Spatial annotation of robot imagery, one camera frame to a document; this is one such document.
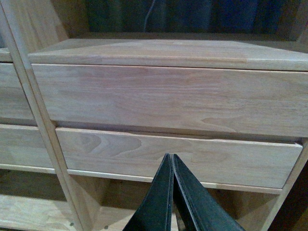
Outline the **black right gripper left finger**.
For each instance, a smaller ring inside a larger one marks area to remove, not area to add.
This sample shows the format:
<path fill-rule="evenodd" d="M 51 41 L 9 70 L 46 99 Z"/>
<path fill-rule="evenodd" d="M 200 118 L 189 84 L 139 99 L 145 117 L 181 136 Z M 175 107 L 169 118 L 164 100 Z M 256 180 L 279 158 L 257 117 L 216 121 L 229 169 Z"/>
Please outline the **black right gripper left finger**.
<path fill-rule="evenodd" d="M 165 154 L 147 195 L 124 227 L 124 230 L 171 230 L 173 185 L 174 171 L 171 155 Z"/>

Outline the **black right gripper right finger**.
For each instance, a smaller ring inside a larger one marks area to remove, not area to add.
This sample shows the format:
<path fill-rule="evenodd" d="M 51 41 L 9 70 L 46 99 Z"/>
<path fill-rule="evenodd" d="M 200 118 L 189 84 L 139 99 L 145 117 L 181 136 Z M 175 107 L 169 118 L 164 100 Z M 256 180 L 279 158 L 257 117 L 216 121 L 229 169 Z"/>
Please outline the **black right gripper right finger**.
<path fill-rule="evenodd" d="M 172 155 L 173 200 L 187 231 L 243 231 L 178 155 Z"/>

